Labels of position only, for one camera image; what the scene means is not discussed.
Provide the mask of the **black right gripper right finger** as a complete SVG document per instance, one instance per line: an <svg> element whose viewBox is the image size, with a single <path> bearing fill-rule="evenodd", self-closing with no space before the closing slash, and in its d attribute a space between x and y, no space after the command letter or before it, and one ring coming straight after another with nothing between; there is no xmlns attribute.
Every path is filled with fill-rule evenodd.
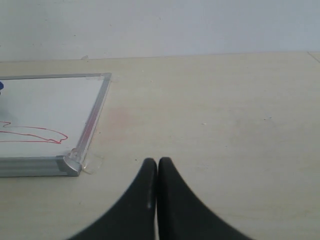
<svg viewBox="0 0 320 240"><path fill-rule="evenodd" d="M158 163L157 222L160 240L250 239L193 193L169 157Z"/></svg>

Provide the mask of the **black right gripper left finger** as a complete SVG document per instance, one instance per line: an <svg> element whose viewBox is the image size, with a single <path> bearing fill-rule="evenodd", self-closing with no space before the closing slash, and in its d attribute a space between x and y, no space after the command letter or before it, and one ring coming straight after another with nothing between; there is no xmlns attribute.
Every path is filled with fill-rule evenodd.
<svg viewBox="0 0 320 240"><path fill-rule="evenodd" d="M146 158L131 185L98 220L71 240L154 240L158 168Z"/></svg>

